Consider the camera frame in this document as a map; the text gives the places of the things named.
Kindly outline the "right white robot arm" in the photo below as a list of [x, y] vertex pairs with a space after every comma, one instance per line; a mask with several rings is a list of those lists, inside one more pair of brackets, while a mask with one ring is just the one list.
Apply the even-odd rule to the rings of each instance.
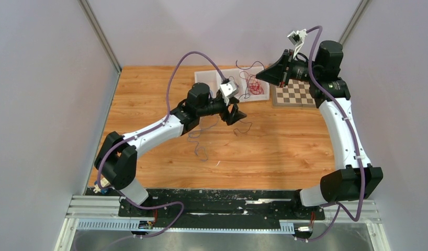
[[293, 50], [285, 50], [256, 77], [278, 87], [287, 86], [289, 81], [308, 82], [309, 92], [329, 131], [335, 171], [323, 176], [318, 185], [298, 191], [291, 211], [302, 219], [311, 213], [313, 206], [367, 199], [384, 174], [381, 167], [374, 167], [366, 156], [353, 122], [351, 95], [346, 82], [339, 77], [342, 45], [331, 40], [319, 44], [312, 71], [320, 87], [316, 87], [309, 76], [308, 61], [299, 61], [293, 54]]

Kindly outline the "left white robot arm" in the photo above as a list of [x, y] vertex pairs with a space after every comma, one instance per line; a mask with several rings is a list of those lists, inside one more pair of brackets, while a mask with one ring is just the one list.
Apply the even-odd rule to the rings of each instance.
[[116, 190], [130, 199], [132, 210], [138, 216], [147, 216], [152, 202], [147, 199], [147, 190], [136, 179], [137, 160], [158, 145], [180, 137], [197, 127], [205, 116], [219, 115], [227, 125], [246, 117], [239, 111], [239, 90], [227, 80], [222, 83], [215, 97], [205, 83], [195, 83], [186, 99], [172, 109], [161, 120], [140, 130], [121, 135], [109, 133], [94, 162], [99, 174], [103, 175]]

